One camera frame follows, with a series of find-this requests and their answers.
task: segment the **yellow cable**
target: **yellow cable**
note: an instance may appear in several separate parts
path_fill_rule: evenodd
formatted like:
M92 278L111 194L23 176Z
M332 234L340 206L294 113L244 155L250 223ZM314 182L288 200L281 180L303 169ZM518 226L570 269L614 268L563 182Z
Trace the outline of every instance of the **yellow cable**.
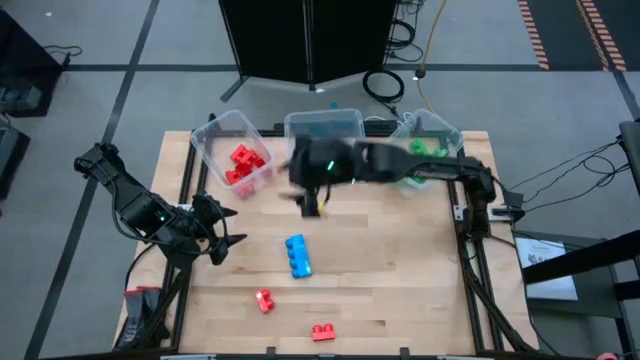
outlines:
M442 0L440 9L438 9L436 18L433 20L433 24L431 25L431 32L429 33L429 38L427 39L427 45L425 45L424 47L424 56L422 57L422 63L420 64L420 69L423 72L426 72L427 56L429 55L429 50L431 49L431 39L433 39L433 33L436 30L436 26L438 26L438 21L440 21L440 15L442 15L442 11L444 10L444 7L446 4L447 4L447 0ZM418 79L417 83L418 83L418 91L420 92L420 96L422 97L422 100L424 100L424 103L425 105L427 105L427 109L429 109L429 111L438 115L438 113L436 113L436 111L431 107L431 105L429 105L429 101L427 101L427 97L424 96L424 93L422 92L422 87L420 86L420 80L422 79Z

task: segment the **clear plastic bin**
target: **clear plastic bin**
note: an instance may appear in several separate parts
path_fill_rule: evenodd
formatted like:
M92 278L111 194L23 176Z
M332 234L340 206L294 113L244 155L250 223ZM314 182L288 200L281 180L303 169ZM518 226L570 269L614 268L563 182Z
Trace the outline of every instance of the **clear plastic bin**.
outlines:
M228 111L194 131L191 143L222 186L243 199L253 195L275 174L271 151L247 117L238 110ZM265 164L260 168L253 167L251 174L230 184L225 172L235 170L236 164L231 160L231 154L240 145L254 150Z
M343 138L349 141L364 137L364 119L356 109L338 109L291 113L284 118L284 136L289 138L289 155L296 136Z
M407 116L398 129L391 134L391 142L411 152L411 143L421 141L429 155L456 157L462 149L460 130L426 109L418 109ZM398 182L400 191L411 197L426 189L433 180L404 178Z

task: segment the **blue lego brick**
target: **blue lego brick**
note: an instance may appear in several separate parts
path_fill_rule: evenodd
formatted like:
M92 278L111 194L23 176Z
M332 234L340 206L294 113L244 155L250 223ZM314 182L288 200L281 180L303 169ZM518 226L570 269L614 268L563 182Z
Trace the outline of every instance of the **blue lego brick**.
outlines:
M294 235L287 239L287 255L289 255L289 265L291 275L294 278L311 276L311 263L307 255L307 246L304 244L304 236Z

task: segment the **wooden tabletop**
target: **wooden tabletop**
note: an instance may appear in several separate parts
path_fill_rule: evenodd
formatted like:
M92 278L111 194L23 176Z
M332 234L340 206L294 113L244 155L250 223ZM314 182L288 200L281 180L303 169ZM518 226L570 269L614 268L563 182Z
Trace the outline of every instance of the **wooden tabletop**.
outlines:
M283 162L286 141L264 140ZM486 132L464 132L464 141L468 156L495 169ZM178 201L188 145L189 132L165 133L151 190L170 203ZM199 164L196 159L190 194ZM194 263L180 352L261 354L275 346L281 354L398 354L400 347L415 355L474 354L444 183L412 198L394 185L335 187L328 215L303 220L295 204L277 196L290 189L286 174L245 201L209 175L207 192L239 212L228 219L230 233L249 237L230 249L221 266L211 265L206 256ZM461 187L458 193L463 194ZM500 194L494 205L501 201ZM492 233L513 241L507 224L492 224ZM309 278L291 276L284 241L294 234L305 236L313 269ZM145 247L140 243L137 252ZM537 347L516 252L491 239L485 240L485 250L497 305ZM129 288L161 286L165 264L153 249L136 266ZM258 289L271 290L276 303L266 315L256 303ZM485 347L491 349L480 301L478 308ZM174 316L175 301L167 314L170 329ZM125 317L123 308L121 323ZM336 340L313 342L312 326L325 323L334 325Z

